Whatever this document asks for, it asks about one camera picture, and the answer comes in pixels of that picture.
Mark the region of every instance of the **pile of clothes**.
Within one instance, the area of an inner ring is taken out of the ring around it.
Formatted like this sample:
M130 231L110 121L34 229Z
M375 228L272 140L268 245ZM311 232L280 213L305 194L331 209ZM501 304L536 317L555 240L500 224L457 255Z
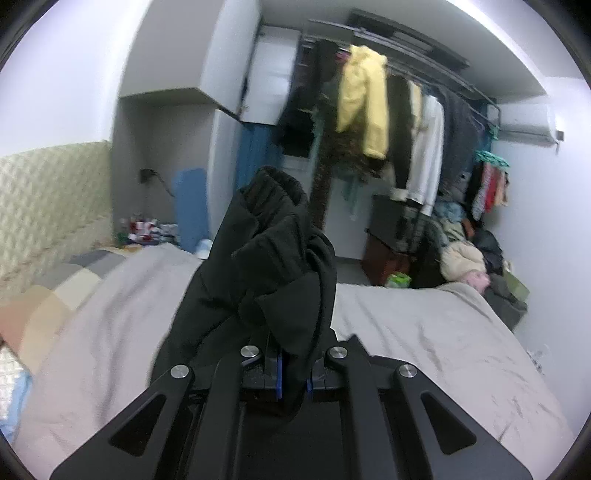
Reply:
M507 284L503 250L495 236L483 228L474 229L456 202L439 199L434 214L426 232L439 251L443 278L474 287L513 330L526 314L527 304Z

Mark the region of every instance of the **black cloth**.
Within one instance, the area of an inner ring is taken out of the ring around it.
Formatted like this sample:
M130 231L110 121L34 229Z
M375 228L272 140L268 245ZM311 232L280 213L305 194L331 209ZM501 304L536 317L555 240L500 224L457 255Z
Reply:
M491 285L482 296L509 330L513 331L527 313L527 304L510 292L507 281L501 275L492 273L490 278Z
M405 189L410 173L413 150L413 111L410 105L410 88L405 78L388 75L389 133L386 160L394 167L396 187Z
M285 351L284 405L293 412L314 361L336 342L330 329L335 291L335 252L311 225L301 185L263 167L234 195L151 378L177 364L215 364L266 330Z
M308 81L299 98L297 107L312 111L318 102L318 95L324 82L335 76L337 70L336 54L339 46L330 40L318 40L314 43L308 67Z
M503 250L495 236L488 230L477 228L472 237L474 246L482 252L487 273L503 274Z
M314 141L314 122L308 111L298 109L304 87L296 88L273 129L273 142L283 147L285 155L307 158Z
M439 189L448 196L459 177L472 170L479 136L470 105L464 99L443 85L434 87L434 95L443 106L445 124Z
M305 158L310 155L314 140L310 114L318 102L323 83L335 76L338 51L339 46L330 40L319 40L314 44L308 60L306 84L291 92L274 129L274 142L283 147L285 155Z

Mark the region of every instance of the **black coat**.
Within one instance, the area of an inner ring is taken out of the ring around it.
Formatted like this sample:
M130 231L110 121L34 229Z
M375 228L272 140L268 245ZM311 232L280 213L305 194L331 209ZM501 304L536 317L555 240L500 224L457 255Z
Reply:
M335 252L312 227L301 185L263 167L234 195L158 352L152 380L177 364L215 364L269 330L286 353L283 396L293 409L314 361L336 343L335 291Z

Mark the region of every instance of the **clothes hanger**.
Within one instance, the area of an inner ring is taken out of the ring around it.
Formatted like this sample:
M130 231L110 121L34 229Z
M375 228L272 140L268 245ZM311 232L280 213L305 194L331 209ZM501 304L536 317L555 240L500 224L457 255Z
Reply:
M487 152L486 150L477 150L476 159L478 161L485 161L487 163L490 163L494 167L499 167L503 169L511 167L509 165L509 162L507 162L504 158L501 158L498 155L495 155L494 153Z

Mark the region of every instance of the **gray bedsheet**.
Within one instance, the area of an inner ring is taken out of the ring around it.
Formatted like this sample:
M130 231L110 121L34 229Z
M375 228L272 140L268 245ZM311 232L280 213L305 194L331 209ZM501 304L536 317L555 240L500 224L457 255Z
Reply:
M472 287L337 285L332 328L419 367L545 480L573 443L561 407L515 336Z
M200 261L149 247L112 271L62 331L33 381L14 444L38 480L147 386L152 362ZM573 436L511 332L471 287L338 285L332 327L374 355L416 364L534 475Z

